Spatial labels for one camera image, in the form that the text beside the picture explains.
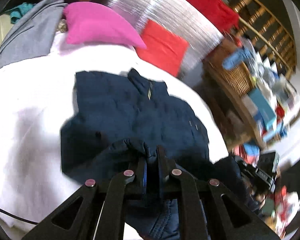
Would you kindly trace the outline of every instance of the metal screw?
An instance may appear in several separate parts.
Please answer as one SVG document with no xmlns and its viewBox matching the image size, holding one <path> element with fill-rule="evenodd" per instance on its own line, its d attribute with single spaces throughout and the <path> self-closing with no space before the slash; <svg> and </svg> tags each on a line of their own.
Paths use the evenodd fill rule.
<svg viewBox="0 0 300 240">
<path fill-rule="evenodd" d="M 134 172 L 132 170 L 126 170 L 123 174 L 124 176 L 131 177 L 134 174 Z"/>
<path fill-rule="evenodd" d="M 209 180 L 209 184 L 212 185 L 212 186 L 217 187 L 217 186 L 219 186 L 220 181 L 217 180 L 217 179 L 210 179 L 210 180 Z"/>
<path fill-rule="evenodd" d="M 86 182 L 84 183 L 87 187 L 94 187 L 96 184 L 96 181 L 94 179 L 87 179 Z"/>
<path fill-rule="evenodd" d="M 179 170 L 179 169 L 173 169 L 171 173 L 172 173 L 173 175 L 179 176 L 179 175 L 181 175 L 182 171 Z"/>
</svg>

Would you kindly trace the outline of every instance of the silver metallic sheet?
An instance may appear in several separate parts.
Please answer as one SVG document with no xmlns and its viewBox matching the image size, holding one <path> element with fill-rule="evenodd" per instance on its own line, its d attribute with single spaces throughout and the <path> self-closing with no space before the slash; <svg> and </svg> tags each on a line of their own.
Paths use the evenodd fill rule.
<svg viewBox="0 0 300 240">
<path fill-rule="evenodd" d="M 109 0 L 110 8 L 141 33 L 151 19 L 189 42 L 181 76 L 189 72 L 223 38 L 217 28 L 186 0 Z"/>
</svg>

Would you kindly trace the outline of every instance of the triangular cutout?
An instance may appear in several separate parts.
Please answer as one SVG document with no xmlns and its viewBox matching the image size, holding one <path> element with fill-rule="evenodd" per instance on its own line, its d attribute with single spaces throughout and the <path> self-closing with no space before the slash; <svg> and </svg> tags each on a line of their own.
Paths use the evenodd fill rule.
<svg viewBox="0 0 300 240">
<path fill-rule="evenodd" d="M 79 197 L 74 200 L 69 206 L 67 206 L 63 211 L 56 215 L 51 222 L 58 227 L 69 230 L 73 224 L 75 217 L 77 216 L 82 201 L 83 197 Z"/>
<path fill-rule="evenodd" d="M 226 206 L 230 220 L 234 228 L 242 227 L 251 222 L 249 216 L 239 208 L 227 195 L 222 195 L 223 203 Z"/>
</svg>

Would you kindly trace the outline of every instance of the green object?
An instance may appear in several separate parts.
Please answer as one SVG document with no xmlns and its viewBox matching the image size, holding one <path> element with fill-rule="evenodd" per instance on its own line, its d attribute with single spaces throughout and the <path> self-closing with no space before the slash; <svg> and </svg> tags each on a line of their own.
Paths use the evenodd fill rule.
<svg viewBox="0 0 300 240">
<path fill-rule="evenodd" d="M 15 24 L 18 22 L 19 19 L 21 19 L 23 15 L 30 11 L 34 7 L 34 5 L 35 4 L 33 3 L 24 2 L 10 10 L 5 11 L 4 13 L 9 14 L 11 23 Z"/>
</svg>

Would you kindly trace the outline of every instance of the pink cushion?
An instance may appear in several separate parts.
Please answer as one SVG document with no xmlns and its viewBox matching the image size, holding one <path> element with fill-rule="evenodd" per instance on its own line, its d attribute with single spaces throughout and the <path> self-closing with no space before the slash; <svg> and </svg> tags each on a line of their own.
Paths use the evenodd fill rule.
<svg viewBox="0 0 300 240">
<path fill-rule="evenodd" d="M 105 42 L 146 48 L 138 32 L 112 9 L 92 2 L 74 2 L 63 11 L 69 44 Z"/>
</svg>

